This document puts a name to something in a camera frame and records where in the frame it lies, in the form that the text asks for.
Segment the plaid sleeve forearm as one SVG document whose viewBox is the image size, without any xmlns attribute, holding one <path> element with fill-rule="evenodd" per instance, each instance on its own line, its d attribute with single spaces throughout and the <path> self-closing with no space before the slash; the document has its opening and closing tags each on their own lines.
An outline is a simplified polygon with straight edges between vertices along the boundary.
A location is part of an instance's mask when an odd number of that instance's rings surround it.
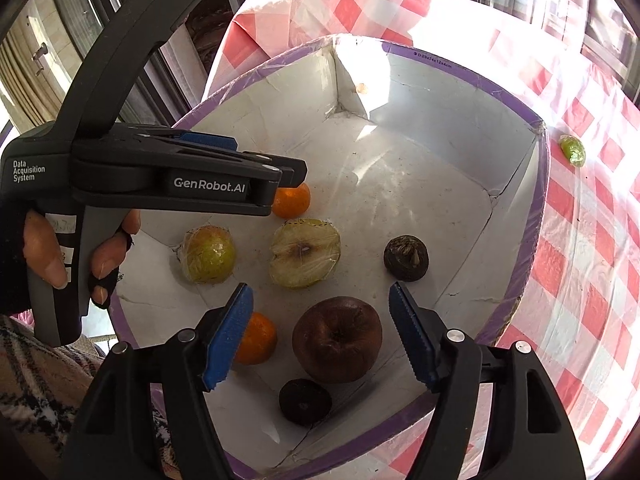
<svg viewBox="0 0 640 480">
<path fill-rule="evenodd" d="M 60 476 L 67 437 L 102 361 L 85 336 L 52 348 L 27 325 L 1 318 L 1 420 L 48 479 Z"/>
</svg>

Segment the person left hand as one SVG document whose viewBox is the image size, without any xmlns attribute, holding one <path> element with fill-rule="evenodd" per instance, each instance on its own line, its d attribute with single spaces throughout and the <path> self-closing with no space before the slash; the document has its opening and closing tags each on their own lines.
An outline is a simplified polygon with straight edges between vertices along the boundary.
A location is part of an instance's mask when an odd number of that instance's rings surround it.
<svg viewBox="0 0 640 480">
<path fill-rule="evenodd" d="M 141 211 L 130 210 L 122 220 L 122 229 L 103 242 L 92 255 L 91 272 L 98 281 L 105 280 L 125 260 L 128 237 L 141 228 Z M 26 214 L 23 255 L 27 265 L 43 281 L 57 289 L 68 282 L 60 245 L 47 219 L 35 211 Z"/>
</svg>

